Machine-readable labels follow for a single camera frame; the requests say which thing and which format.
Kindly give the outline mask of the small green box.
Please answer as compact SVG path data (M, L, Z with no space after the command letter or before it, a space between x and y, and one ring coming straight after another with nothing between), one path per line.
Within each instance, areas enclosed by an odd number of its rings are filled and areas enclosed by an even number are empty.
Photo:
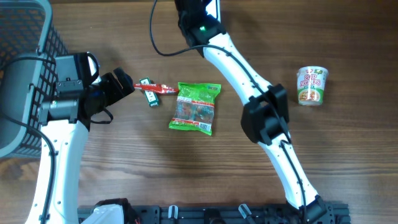
M140 79L139 81L140 81L140 84L152 84L152 81L148 77ZM144 90L144 95L145 95L150 107L159 106L159 99L154 92Z

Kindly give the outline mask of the red snack packet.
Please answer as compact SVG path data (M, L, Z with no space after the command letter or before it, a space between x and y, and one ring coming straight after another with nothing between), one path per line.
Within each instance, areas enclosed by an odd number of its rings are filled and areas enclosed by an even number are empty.
M178 88L172 88L172 87L164 85L164 84L153 84L153 83L151 83L151 84L137 83L137 84L134 84L134 88L137 88L138 90L150 91L150 92L158 93L158 94L174 94L174 93L179 92Z

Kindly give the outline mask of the green snack bag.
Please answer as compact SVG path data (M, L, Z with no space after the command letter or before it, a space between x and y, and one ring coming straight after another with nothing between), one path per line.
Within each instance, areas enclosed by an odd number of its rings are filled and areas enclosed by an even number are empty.
M179 82L178 90L177 106L169 128L200 131L211 136L215 99L221 91L221 85Z

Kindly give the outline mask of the cup noodles container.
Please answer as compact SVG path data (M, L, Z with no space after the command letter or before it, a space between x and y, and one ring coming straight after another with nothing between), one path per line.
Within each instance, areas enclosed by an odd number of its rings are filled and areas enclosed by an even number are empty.
M323 104L328 70L319 66L302 67L297 72L298 103L305 106Z

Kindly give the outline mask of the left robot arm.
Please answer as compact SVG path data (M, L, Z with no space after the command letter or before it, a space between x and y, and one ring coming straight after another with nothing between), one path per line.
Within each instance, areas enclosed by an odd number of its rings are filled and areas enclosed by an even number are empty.
M92 117L134 91L122 68L99 75L90 52L58 56L58 80L39 108L41 157L27 223L78 223L80 163Z

